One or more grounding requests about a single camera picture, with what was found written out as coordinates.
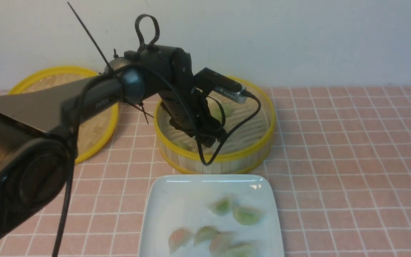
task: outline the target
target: bamboo steamer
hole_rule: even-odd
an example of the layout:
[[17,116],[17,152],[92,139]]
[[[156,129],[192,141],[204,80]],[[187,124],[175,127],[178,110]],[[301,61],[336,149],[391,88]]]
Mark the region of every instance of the bamboo steamer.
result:
[[[197,154],[196,142],[169,125],[170,117],[161,108],[161,101],[158,103],[154,122],[157,145],[166,162],[177,171],[183,174],[249,173],[269,154],[276,127],[275,108],[271,99],[252,83],[235,77],[230,78],[246,86],[247,90],[261,101],[261,111],[230,136],[210,166],[204,166],[201,163]],[[227,131],[251,115],[257,107],[256,101],[250,98],[245,104],[240,105],[214,92],[210,96],[217,99],[222,106],[233,110],[231,115],[226,116],[225,130]],[[211,112],[218,109],[215,101],[208,99],[208,102]],[[206,161],[211,158],[217,145],[218,142],[212,148],[203,146]]]
[[[92,70],[75,66],[53,67],[28,76],[10,90],[9,94],[35,92],[95,75],[97,73]],[[117,126],[118,112],[118,104],[115,104],[80,125],[75,164],[90,158],[108,142]]]

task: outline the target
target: square plate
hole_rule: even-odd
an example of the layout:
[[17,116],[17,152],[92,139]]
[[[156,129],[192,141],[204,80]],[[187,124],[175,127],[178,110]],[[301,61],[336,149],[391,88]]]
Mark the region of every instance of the square plate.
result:
[[[232,212],[216,216],[208,208],[227,195],[242,205],[264,212],[254,226],[237,223]],[[209,242],[193,247],[190,241],[170,255],[168,238],[178,228],[193,234],[204,226],[233,231],[233,244],[257,242],[258,257],[283,257],[284,249],[274,193],[269,182],[257,175],[168,175],[158,178],[150,190],[139,243],[139,257],[210,257]]]

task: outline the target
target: white wall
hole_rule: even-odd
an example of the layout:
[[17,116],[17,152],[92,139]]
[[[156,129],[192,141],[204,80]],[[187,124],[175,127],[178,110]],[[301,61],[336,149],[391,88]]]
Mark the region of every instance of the white wall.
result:
[[[158,43],[189,51],[194,71],[207,66],[261,86],[411,84],[408,0],[71,3],[108,58],[114,47],[137,49],[134,20],[148,13],[160,22]],[[0,89],[56,65],[104,67],[66,0],[0,0]]]

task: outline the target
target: yellow rim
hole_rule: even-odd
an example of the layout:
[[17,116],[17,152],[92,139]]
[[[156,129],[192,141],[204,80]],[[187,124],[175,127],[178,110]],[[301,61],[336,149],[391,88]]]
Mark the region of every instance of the yellow rim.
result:
[[[59,66],[59,67],[48,68],[45,70],[38,71],[34,73],[33,75],[28,76],[27,78],[22,80],[15,87],[13,87],[13,89],[9,91],[9,94],[10,95],[20,94],[23,92],[23,90],[31,86],[36,81],[39,81],[49,76],[61,74],[61,73],[72,73],[72,74],[81,75],[83,77],[92,77],[92,76],[98,75],[93,70],[88,70],[85,68],[80,68],[80,67],[75,67],[75,66]],[[107,127],[107,130],[104,132],[101,139],[96,143],[96,145],[94,145],[92,148],[88,149],[85,153],[82,153],[75,159],[75,164],[85,161],[86,159],[90,158],[95,153],[97,153],[101,148],[103,148],[103,146],[112,137],[112,134],[114,133],[115,128],[117,126],[117,122],[118,122],[118,104],[114,104],[112,106],[112,114],[111,114],[111,120],[109,123],[109,127]]]
[[[182,173],[182,174],[192,174],[192,175],[197,175],[200,173],[196,173],[196,172],[192,172],[187,170],[186,168],[180,167],[178,164],[176,164],[175,162],[173,162],[172,160],[170,160],[166,154],[160,149],[159,152],[161,153],[161,156],[165,159],[165,161],[174,169],[176,169],[178,172]],[[264,159],[266,159],[266,157],[269,155],[270,152],[270,148],[264,153],[264,155],[261,156],[261,159],[259,159],[255,164],[253,164],[252,166],[249,166],[241,171],[238,171],[235,174],[246,174],[249,173],[250,171],[254,170],[256,167],[258,167],[261,163],[263,163]]]
[[[264,91],[262,91],[261,89],[259,89],[257,86],[253,85],[252,83],[246,81],[246,80],[242,80],[240,78],[236,78],[233,76],[228,76],[229,78],[245,84],[246,86],[250,86],[253,89],[255,89],[256,91],[258,91],[264,98],[265,101],[267,101],[270,105],[270,108],[272,110],[272,115],[269,118],[270,120],[270,126],[269,129],[267,130],[266,134],[264,134],[263,137],[261,137],[254,145],[247,147],[245,149],[239,150],[237,152],[234,153],[226,153],[223,155],[217,155],[217,157],[215,158],[215,162],[228,162],[228,161],[233,161],[235,159],[240,159],[242,157],[245,156],[249,156],[255,152],[257,152],[259,149],[261,149],[264,145],[267,144],[267,142],[270,140],[271,135],[274,133],[275,130],[275,108],[274,105],[272,104],[271,99],[269,98],[269,96],[266,95],[266,93],[264,93]],[[184,156],[188,159],[193,159],[193,160],[200,160],[199,155],[197,153],[193,153],[190,151],[187,151],[183,148],[178,147],[177,145],[175,145],[174,143],[172,143],[171,141],[169,141],[164,135],[163,133],[161,133],[161,130],[158,126],[158,122],[157,122],[157,115],[158,115],[158,109],[161,108],[160,106],[161,101],[158,102],[158,106],[155,109],[155,121],[154,121],[154,125],[155,125],[155,131],[157,136],[160,138],[161,142],[169,149],[173,150],[175,153],[177,153],[178,155]],[[210,158],[212,157],[212,155],[204,155],[204,159],[210,160]]]

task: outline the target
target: black handle loop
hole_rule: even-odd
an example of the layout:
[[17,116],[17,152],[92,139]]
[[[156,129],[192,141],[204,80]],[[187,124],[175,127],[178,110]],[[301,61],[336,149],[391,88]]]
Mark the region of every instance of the black handle loop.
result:
[[153,25],[155,26],[155,37],[152,39],[152,41],[150,41],[150,43],[148,43],[148,45],[153,46],[159,39],[159,24],[156,18],[148,14],[139,15],[136,19],[136,23],[134,24],[134,26],[136,27],[137,37],[139,38],[139,49],[137,50],[138,53],[142,52],[145,47],[144,37],[142,36],[141,30],[139,29],[139,23],[141,23],[141,20],[145,17],[150,17],[153,21]]

